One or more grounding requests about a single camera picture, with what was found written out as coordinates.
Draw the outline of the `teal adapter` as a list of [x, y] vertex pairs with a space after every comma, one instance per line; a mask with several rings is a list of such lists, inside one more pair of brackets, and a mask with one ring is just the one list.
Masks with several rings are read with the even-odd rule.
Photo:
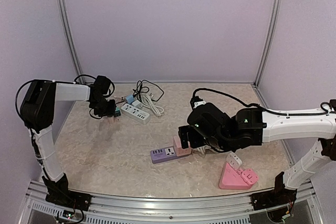
[[117, 118], [117, 117], [119, 117], [119, 116], [121, 116], [121, 112], [120, 112], [120, 110], [115, 110], [115, 112], [114, 112], [114, 117]]

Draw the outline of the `pink cube socket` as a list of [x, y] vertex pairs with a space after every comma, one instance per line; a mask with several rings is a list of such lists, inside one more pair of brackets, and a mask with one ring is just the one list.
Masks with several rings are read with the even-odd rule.
[[182, 148], [181, 140], [179, 136], [173, 137], [173, 148], [174, 148], [174, 151], [177, 157], [188, 156], [192, 152], [192, 149], [190, 146], [188, 146], [188, 148]]

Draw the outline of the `purple power strip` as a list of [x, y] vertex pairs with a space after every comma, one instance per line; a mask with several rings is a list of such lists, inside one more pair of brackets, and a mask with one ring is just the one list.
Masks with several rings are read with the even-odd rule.
[[159, 164], [159, 163], [164, 163], [164, 162], [172, 161], [175, 159], [187, 157], [188, 154], [177, 156], [175, 149], [172, 146], [170, 146], [170, 147], [151, 150], [150, 156], [151, 156], [152, 164]]

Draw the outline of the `white plug adapter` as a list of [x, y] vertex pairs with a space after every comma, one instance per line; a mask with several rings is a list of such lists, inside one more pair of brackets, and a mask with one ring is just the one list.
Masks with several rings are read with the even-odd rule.
[[234, 153], [229, 152], [226, 157], [226, 162], [234, 169], [239, 170], [242, 166], [242, 160]]

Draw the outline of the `pink triangular power strip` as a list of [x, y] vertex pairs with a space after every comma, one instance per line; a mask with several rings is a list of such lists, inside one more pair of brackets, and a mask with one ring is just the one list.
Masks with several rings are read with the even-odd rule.
[[221, 178], [219, 180], [220, 189], [229, 190], [248, 190], [252, 186], [247, 185], [241, 178], [241, 173], [244, 170], [234, 170], [228, 163], [225, 164]]

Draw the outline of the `pink plug adapter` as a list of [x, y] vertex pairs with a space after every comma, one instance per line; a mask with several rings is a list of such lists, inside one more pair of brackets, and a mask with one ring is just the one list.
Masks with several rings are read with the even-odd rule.
[[250, 168], [241, 173], [241, 178], [249, 186], [254, 185], [259, 180], [258, 175]]

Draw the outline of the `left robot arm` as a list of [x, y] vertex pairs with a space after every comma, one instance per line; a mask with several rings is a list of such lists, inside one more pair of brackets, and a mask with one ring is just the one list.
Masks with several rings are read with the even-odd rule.
[[115, 85], [106, 76], [95, 77], [92, 84], [34, 79], [24, 85], [28, 89], [21, 105], [15, 106], [16, 112], [29, 131], [49, 198], [69, 205], [75, 198], [55, 151], [52, 128], [55, 104], [58, 101], [86, 101], [97, 119], [113, 117], [116, 102], [110, 97]]

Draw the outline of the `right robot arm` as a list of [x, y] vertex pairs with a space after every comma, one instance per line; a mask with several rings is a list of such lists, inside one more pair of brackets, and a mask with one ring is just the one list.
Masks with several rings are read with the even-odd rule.
[[313, 138], [311, 150], [292, 168], [280, 173], [275, 188], [269, 192], [273, 205], [281, 204], [290, 191], [319, 169], [335, 160], [335, 100], [322, 102], [317, 109], [275, 111], [257, 103], [246, 104], [230, 117], [214, 104], [205, 102], [193, 92], [192, 111], [187, 124], [178, 129], [181, 146], [209, 146], [218, 153], [259, 146], [277, 140]]

